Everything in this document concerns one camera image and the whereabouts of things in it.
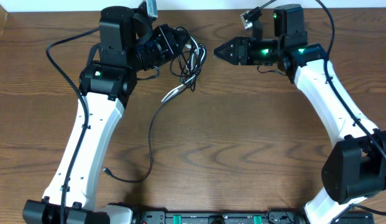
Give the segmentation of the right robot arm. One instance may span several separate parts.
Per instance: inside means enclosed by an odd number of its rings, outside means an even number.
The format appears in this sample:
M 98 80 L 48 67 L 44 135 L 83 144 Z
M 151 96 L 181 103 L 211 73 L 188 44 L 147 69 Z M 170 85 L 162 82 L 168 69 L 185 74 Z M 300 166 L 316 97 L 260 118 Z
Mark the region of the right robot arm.
M 277 66 L 309 100 L 333 147 L 321 170 L 322 189 L 293 223 L 354 223 L 371 220 L 365 199 L 386 190 L 386 130 L 380 130 L 354 103 L 339 81 L 330 51 L 309 44 L 303 8 L 286 4 L 273 10 L 274 39 L 263 37 L 262 10 L 241 15 L 251 37 L 235 37 L 215 48 L 233 65 Z

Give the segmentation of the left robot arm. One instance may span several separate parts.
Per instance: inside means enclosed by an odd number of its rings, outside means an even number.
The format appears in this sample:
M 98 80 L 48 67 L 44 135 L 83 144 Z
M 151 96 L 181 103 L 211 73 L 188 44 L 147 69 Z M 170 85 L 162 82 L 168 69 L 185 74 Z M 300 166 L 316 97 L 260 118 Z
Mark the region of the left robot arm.
M 111 6 L 101 11 L 86 67 L 73 90 L 76 120 L 64 155 L 39 201 L 28 200 L 27 223 L 139 223 L 139 214 L 121 203 L 96 208 L 99 173 L 113 131 L 122 118 L 141 70 L 158 69 L 179 56 L 189 40 L 184 30 L 157 19 L 155 1 L 137 8 Z

